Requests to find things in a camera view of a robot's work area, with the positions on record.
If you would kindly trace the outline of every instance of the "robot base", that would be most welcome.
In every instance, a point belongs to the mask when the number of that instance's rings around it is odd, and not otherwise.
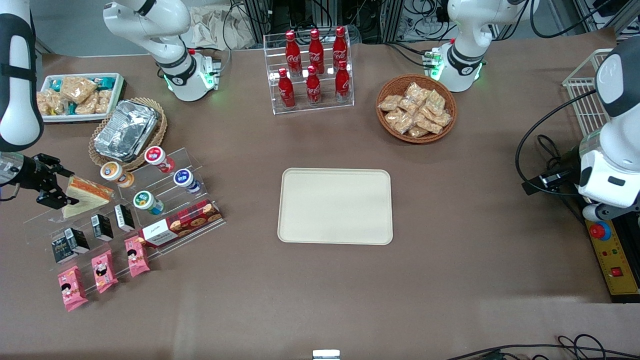
[[[218,75],[214,75],[213,73],[219,72],[220,70],[214,69],[211,57],[202,56],[201,54],[194,54],[192,56],[196,60],[196,70],[184,85],[172,84],[166,76],[164,78],[169,86],[169,90],[182,101],[200,100],[207,95],[208,92],[218,88]]]

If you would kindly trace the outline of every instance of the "white wire rack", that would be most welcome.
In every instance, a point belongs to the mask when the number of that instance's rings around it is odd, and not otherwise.
[[[596,71],[611,50],[594,51],[562,82],[572,99],[595,88]],[[600,129],[610,121],[609,114],[604,111],[600,99],[595,94],[574,102],[573,109],[583,136]]]

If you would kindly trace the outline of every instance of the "woven basket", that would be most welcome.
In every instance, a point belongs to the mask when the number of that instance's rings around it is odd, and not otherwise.
[[[429,133],[419,138],[412,138],[410,136],[397,133],[389,126],[389,124],[385,120],[386,113],[380,110],[378,104],[381,103],[388,95],[404,95],[404,92],[412,82],[415,82],[421,88],[425,88],[428,90],[435,89],[442,97],[444,97],[444,108],[447,110],[449,115],[451,115],[451,122],[442,129],[442,132],[440,134]],[[458,107],[456,106],[456,100],[454,99],[453,94],[446,87],[444,87],[443,84],[425,75],[405,74],[387,81],[382,89],[380,89],[380,93],[378,94],[378,101],[376,101],[376,113],[378,114],[378,120],[380,120],[380,124],[396,138],[411,143],[428,143],[438,140],[439,138],[445,136],[449,131],[451,131],[453,125],[455,125],[456,123],[456,118],[458,117]]]
[[[107,122],[109,122],[109,119],[111,119],[111,115],[113,114],[113,112],[111,112],[109,115],[107,115],[107,118],[104,119],[100,123],[100,125],[98,125],[98,128],[93,132],[93,135],[89,140],[89,157],[91,157],[91,160],[93,160],[93,162],[99,167],[103,166],[105,163],[109,161],[115,161],[119,163],[122,166],[122,168],[126,171],[135,170],[141,167],[145,163],[145,152],[147,151],[147,149],[151,146],[160,146],[160,144],[162,143],[162,140],[164,139],[164,133],[166,132],[166,116],[164,115],[164,110],[162,109],[162,106],[160,106],[160,104],[158,104],[157,102],[151,99],[147,99],[146,97],[134,97],[133,99],[131,99],[131,101],[137,102],[138,104],[147,105],[150,108],[154,108],[156,109],[158,114],[160,114],[160,121],[156,124],[156,128],[154,129],[153,133],[151,133],[150,135],[151,140],[149,140],[149,143],[147,144],[147,148],[144,151],[141,151],[140,155],[138,155],[137,158],[133,159],[133,161],[128,163],[123,163],[116,159],[100,155],[95,150],[95,144],[94,144],[95,137],[98,136],[98,134],[102,131],[102,129],[104,129],[104,127],[107,125]]]

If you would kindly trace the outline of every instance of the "pink snack package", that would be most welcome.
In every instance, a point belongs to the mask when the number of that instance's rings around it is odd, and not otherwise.
[[[86,299],[86,295],[84,294],[82,276],[80,274],[80,269],[78,269],[77,266],[59,274],[58,284],[60,284],[62,302],[65,303],[67,311],[71,311],[89,301]]]
[[[129,262],[131,277],[135,277],[145,271],[151,270],[149,268],[147,250],[145,249],[144,244],[145,239],[139,236],[134,236],[124,241],[125,248],[127,249],[127,260]]]
[[[93,267],[93,277],[99,293],[103,293],[111,285],[118,283],[118,279],[113,275],[111,249],[91,259],[91,266]]]

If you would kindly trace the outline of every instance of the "coca-cola bottle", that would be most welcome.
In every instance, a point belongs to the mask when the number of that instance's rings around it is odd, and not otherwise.
[[[307,67],[309,71],[309,76],[307,77],[307,99],[309,99],[309,106],[315,108],[320,104],[321,94],[320,94],[320,79],[316,75],[316,67],[313,65],[309,65]]]
[[[333,42],[333,73],[338,71],[338,61],[347,60],[347,42],[344,39],[344,26],[335,28],[335,41]]]
[[[284,54],[287,57],[287,65],[289,66],[289,73],[292,78],[302,77],[302,59],[300,59],[300,48],[296,43],[296,34],[293,30],[289,30],[285,33],[287,38],[287,47],[284,50]]]
[[[335,99],[338,102],[349,100],[349,73],[346,60],[338,62],[338,73],[335,75]]]
[[[324,48],[322,47],[322,43],[320,43],[320,31],[318,29],[311,29],[309,62],[316,67],[318,74],[324,74]]]
[[[280,98],[282,98],[282,106],[285,110],[291,110],[296,105],[296,98],[293,94],[293,84],[291,79],[287,77],[287,69],[281,67],[278,69],[280,74],[280,80],[278,81],[278,88],[280,89]]]

